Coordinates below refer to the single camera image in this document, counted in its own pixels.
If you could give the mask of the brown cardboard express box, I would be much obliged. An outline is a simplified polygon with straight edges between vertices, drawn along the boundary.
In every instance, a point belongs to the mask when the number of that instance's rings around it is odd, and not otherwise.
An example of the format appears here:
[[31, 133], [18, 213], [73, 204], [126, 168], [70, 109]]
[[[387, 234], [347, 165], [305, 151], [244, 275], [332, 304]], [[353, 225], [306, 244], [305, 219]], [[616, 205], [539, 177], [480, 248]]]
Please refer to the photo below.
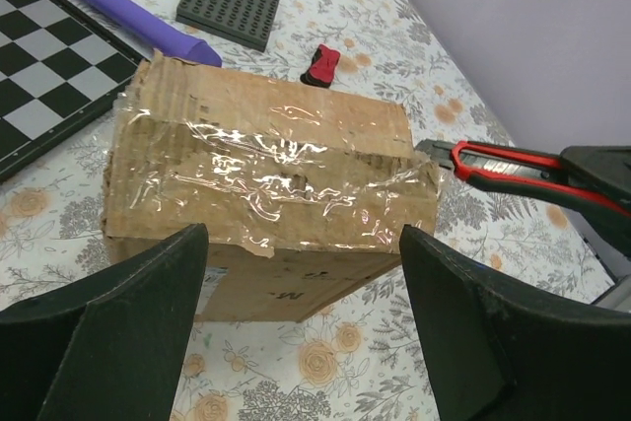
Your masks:
[[302, 321], [433, 232], [443, 178], [401, 105], [156, 53], [114, 105], [102, 229], [119, 262], [191, 224], [225, 270], [204, 321]]

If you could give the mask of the red black knife cap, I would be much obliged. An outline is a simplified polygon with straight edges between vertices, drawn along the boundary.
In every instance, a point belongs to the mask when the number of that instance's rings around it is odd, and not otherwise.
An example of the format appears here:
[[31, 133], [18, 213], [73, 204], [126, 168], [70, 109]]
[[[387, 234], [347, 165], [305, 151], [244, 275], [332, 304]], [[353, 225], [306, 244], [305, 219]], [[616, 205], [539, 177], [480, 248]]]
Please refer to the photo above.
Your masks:
[[340, 58], [339, 51], [320, 44], [312, 57], [310, 67], [300, 76], [300, 81], [308, 86], [329, 89]]

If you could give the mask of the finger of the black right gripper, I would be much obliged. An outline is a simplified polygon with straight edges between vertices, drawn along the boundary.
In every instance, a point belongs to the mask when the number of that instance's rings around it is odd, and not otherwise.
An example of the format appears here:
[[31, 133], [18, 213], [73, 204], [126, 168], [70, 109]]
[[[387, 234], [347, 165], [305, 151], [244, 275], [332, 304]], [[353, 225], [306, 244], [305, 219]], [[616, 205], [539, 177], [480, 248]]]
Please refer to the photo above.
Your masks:
[[[570, 146], [561, 161], [572, 177], [589, 190], [630, 212], [630, 146]], [[630, 243], [630, 217], [604, 210], [581, 211], [596, 233], [609, 244]]]

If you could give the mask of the red black utility knife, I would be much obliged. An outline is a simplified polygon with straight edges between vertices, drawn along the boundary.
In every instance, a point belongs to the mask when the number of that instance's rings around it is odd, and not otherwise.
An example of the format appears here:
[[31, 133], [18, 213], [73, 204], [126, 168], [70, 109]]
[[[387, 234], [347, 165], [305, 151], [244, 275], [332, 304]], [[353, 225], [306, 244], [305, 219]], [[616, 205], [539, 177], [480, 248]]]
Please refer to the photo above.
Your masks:
[[458, 179], [486, 192], [542, 200], [578, 213], [604, 210], [630, 217], [630, 212], [572, 177], [561, 161], [561, 153], [554, 155], [486, 142], [450, 143], [433, 139], [418, 142], [415, 149], [452, 171]]

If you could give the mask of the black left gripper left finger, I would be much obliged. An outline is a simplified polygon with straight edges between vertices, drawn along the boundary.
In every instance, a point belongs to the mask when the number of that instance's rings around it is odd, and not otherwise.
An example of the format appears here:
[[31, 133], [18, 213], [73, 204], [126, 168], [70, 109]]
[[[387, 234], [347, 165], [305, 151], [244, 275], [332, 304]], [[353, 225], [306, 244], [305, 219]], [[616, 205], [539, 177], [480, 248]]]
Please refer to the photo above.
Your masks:
[[207, 250], [190, 225], [3, 310], [2, 419], [169, 419]]

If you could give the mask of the dark grey studded baseplate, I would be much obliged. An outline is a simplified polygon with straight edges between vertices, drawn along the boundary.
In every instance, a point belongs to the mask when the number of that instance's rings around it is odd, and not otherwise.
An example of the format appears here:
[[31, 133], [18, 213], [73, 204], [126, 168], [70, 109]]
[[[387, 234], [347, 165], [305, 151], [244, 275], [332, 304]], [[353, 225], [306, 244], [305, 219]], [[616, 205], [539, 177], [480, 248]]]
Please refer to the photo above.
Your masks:
[[263, 52], [280, 0], [180, 0], [175, 19], [185, 25]]

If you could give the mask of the floral patterned table mat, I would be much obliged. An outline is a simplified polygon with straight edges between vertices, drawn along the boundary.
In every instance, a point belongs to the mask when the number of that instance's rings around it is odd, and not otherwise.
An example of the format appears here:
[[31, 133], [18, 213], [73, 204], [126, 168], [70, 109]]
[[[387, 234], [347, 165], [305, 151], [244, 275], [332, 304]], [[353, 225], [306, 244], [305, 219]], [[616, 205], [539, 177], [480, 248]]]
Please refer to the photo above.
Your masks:
[[[415, 140], [509, 144], [410, 0], [281, 0], [264, 52], [220, 38], [227, 66], [294, 80], [315, 47], [341, 54], [334, 88], [407, 110]], [[58, 288], [107, 264], [100, 229], [110, 115], [1, 187], [1, 303]], [[437, 236], [529, 284], [581, 302], [610, 287], [555, 206], [453, 182]], [[294, 323], [198, 323], [174, 420], [435, 420], [404, 276], [393, 270]]]

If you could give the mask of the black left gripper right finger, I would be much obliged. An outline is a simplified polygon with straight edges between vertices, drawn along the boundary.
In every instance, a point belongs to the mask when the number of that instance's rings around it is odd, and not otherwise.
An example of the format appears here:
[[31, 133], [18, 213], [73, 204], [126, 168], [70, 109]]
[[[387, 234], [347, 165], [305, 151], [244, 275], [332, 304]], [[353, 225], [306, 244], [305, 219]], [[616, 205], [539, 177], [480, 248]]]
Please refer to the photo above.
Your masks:
[[400, 256], [444, 420], [626, 420], [630, 283], [585, 304], [405, 226]]

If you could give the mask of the black white checkerboard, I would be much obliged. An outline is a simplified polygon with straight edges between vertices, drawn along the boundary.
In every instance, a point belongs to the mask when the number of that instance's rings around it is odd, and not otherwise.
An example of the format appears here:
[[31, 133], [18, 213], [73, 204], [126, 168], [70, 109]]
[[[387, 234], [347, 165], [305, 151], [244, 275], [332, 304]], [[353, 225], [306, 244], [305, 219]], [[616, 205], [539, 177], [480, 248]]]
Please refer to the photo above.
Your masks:
[[142, 58], [69, 0], [1, 0], [1, 177], [108, 112]]

